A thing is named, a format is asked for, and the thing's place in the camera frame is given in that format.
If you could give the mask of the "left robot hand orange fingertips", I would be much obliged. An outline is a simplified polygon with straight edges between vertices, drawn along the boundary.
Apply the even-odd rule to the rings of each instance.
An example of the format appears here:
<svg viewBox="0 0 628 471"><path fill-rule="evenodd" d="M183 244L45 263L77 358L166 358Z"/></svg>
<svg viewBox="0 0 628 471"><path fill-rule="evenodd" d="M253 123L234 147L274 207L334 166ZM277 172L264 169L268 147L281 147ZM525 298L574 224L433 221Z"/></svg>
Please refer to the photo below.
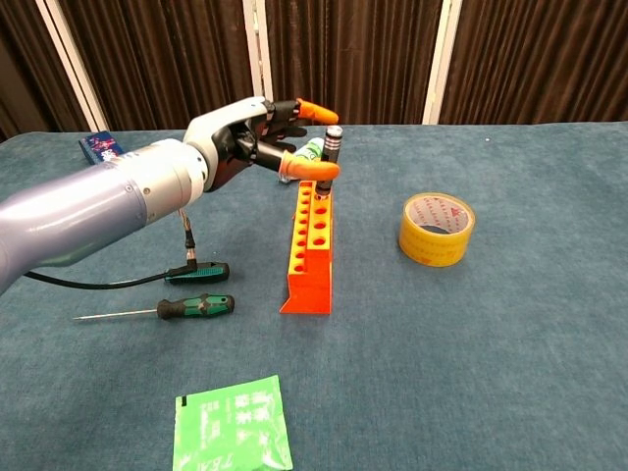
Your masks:
<svg viewBox="0 0 628 471"><path fill-rule="evenodd" d="M242 170L257 165L298 180L332 180L335 163L307 163L293 154L287 137L302 137L299 120L336 125L337 113L301 98L270 101L253 96L194 118L183 142L194 147L207 165L204 190L215 191Z"/></svg>

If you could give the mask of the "black precision screwdriver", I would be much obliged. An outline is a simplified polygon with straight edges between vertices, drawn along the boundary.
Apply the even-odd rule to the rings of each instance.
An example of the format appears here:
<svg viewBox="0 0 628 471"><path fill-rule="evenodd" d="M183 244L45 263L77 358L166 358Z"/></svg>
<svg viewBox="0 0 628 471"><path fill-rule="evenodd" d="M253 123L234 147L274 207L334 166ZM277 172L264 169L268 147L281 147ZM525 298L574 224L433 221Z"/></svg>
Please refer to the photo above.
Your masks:
<svg viewBox="0 0 628 471"><path fill-rule="evenodd" d="M324 146L322 150L322 162L337 163L340 155L340 147L343 129L341 126L327 126ZM318 200L327 199L331 193L332 181L317 181L315 187L315 198Z"/></svg>

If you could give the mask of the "teal black slim screwdriver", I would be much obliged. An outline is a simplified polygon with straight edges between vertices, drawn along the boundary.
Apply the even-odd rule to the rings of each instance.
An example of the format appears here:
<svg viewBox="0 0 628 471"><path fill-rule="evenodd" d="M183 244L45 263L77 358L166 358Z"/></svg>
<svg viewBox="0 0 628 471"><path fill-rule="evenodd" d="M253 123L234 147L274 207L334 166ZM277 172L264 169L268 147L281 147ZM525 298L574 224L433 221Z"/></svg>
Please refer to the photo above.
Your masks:
<svg viewBox="0 0 628 471"><path fill-rule="evenodd" d="M223 262L197 263L196 269L182 267L168 272L165 281L172 285L202 285L225 281L230 275L230 267Z"/></svg>

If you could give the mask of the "green black bulbous screwdriver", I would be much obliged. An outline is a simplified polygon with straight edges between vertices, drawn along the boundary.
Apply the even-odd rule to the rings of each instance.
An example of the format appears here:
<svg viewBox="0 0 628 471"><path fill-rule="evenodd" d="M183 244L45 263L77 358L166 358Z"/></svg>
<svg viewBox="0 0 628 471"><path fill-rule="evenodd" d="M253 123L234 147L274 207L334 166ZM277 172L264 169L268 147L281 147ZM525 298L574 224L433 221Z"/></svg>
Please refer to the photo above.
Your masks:
<svg viewBox="0 0 628 471"><path fill-rule="evenodd" d="M77 316L75 320L103 320L125 316L156 315L162 320L187 318L215 318L232 314L235 310L235 299L231 295L214 295L202 293L198 296L182 298L176 301L160 300L155 308L135 311L116 312Z"/></svg>

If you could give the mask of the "orange yellow tool holder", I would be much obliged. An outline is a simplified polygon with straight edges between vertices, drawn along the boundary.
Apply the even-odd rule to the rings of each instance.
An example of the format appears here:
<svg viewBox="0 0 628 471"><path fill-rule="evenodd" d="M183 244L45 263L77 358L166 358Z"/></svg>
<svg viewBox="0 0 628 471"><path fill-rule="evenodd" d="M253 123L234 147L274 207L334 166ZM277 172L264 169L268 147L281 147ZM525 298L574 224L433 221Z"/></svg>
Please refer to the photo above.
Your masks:
<svg viewBox="0 0 628 471"><path fill-rule="evenodd" d="M283 314L330 315L333 307L333 194L321 198L315 181L300 182L288 261Z"/></svg>

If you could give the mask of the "white green plastic tube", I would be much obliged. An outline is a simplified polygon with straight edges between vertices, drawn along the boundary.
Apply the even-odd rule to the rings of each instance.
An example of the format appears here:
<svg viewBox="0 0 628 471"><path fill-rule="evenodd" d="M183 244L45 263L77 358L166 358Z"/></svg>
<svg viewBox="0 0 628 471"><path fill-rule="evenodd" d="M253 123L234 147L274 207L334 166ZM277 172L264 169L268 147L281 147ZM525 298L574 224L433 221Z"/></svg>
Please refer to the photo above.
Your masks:
<svg viewBox="0 0 628 471"><path fill-rule="evenodd" d="M311 138L304 145L296 149L293 154L296 157L304 158L308 161L320 161L323 155L324 143L325 141L322 137ZM279 173L278 180L281 183L290 184L296 179Z"/></svg>

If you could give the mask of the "dark brown screen panel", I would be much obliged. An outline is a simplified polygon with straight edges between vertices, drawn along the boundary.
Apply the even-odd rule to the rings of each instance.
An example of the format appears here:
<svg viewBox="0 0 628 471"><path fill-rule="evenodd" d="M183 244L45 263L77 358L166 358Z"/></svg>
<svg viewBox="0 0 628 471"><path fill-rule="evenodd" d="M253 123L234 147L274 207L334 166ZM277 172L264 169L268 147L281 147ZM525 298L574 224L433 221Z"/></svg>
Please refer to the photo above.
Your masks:
<svg viewBox="0 0 628 471"><path fill-rule="evenodd" d="M0 142L88 124L35 0L0 0Z"/></svg>
<svg viewBox="0 0 628 471"><path fill-rule="evenodd" d="M273 94L345 124L422 120L443 0L265 0Z"/></svg>
<svg viewBox="0 0 628 471"><path fill-rule="evenodd" d="M253 93L242 0L58 0L112 131L183 130Z"/></svg>
<svg viewBox="0 0 628 471"><path fill-rule="evenodd" d="M463 0L440 121L628 121L628 0Z"/></svg>

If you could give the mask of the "dark blue printed box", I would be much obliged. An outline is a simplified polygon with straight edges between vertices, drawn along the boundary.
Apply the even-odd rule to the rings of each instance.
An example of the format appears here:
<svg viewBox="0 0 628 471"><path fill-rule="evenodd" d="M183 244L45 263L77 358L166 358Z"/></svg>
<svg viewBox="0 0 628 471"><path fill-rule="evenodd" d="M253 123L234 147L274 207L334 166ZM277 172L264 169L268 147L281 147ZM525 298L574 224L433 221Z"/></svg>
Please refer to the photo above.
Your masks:
<svg viewBox="0 0 628 471"><path fill-rule="evenodd" d="M108 131L99 131L82 137L78 144L91 165L99 165L125 153L123 147Z"/></svg>

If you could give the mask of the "yellow packing tape roll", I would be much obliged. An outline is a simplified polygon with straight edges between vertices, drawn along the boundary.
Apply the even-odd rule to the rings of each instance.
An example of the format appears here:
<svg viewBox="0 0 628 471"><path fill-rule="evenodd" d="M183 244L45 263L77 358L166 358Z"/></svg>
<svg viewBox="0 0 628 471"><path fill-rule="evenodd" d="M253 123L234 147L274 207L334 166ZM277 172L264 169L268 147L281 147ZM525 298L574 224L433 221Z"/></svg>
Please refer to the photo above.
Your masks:
<svg viewBox="0 0 628 471"><path fill-rule="evenodd" d="M398 245L419 264L452 266L464 257L475 223L465 201L445 193L418 193L403 204Z"/></svg>

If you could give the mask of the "green foil packet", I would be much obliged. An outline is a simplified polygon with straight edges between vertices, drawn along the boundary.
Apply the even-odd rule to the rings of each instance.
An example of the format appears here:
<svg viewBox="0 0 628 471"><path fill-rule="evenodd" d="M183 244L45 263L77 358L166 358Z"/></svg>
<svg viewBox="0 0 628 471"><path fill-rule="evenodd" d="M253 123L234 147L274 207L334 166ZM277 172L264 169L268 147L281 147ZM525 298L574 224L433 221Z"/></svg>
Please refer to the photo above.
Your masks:
<svg viewBox="0 0 628 471"><path fill-rule="evenodd" d="M277 375L176 398L173 471L291 471Z"/></svg>

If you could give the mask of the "teal table cloth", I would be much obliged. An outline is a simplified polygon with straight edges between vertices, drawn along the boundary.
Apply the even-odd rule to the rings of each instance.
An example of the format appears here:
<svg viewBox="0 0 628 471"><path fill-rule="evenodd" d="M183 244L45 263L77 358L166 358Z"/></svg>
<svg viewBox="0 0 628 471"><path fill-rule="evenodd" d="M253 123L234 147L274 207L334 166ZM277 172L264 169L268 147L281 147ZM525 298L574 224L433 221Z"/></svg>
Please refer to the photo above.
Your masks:
<svg viewBox="0 0 628 471"><path fill-rule="evenodd" d="M330 316L280 313L296 189L258 167L189 208L230 316L1 295L0 471L171 471L177 397L274 375L295 471L628 471L628 122L348 127L340 166ZM475 213L452 266L398 245L424 192Z"/></svg>

